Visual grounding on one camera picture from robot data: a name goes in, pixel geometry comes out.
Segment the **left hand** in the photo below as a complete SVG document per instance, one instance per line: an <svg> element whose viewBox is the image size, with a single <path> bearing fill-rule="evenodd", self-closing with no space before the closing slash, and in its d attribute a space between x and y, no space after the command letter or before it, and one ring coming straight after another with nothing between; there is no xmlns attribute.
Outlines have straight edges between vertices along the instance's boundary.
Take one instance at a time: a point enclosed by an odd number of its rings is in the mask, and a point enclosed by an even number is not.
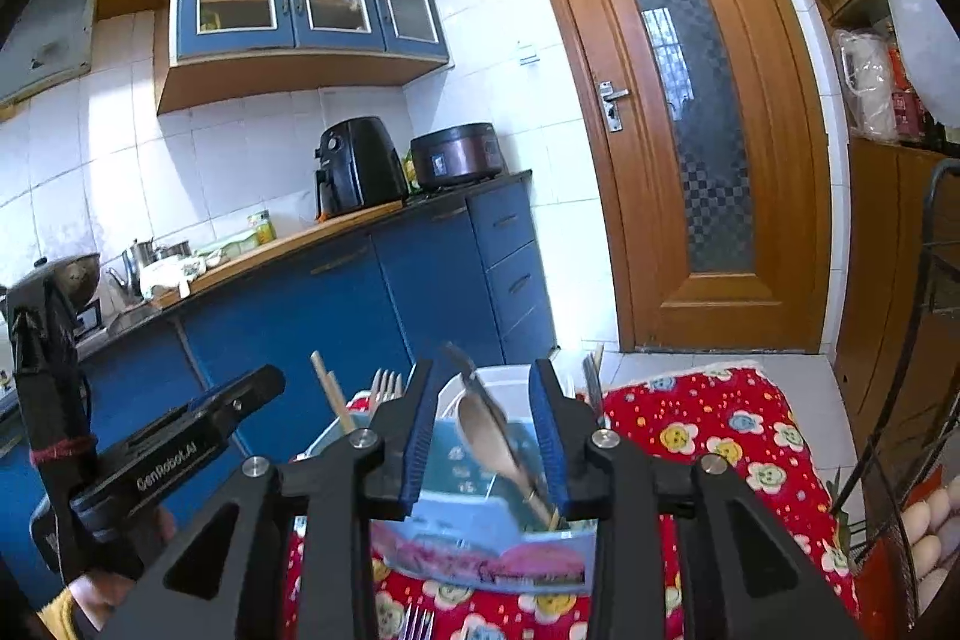
<svg viewBox="0 0 960 640"><path fill-rule="evenodd" d="M67 587L70 604L67 630L70 638L94 638L132 593L137 581L120 573L92 570Z"/></svg>

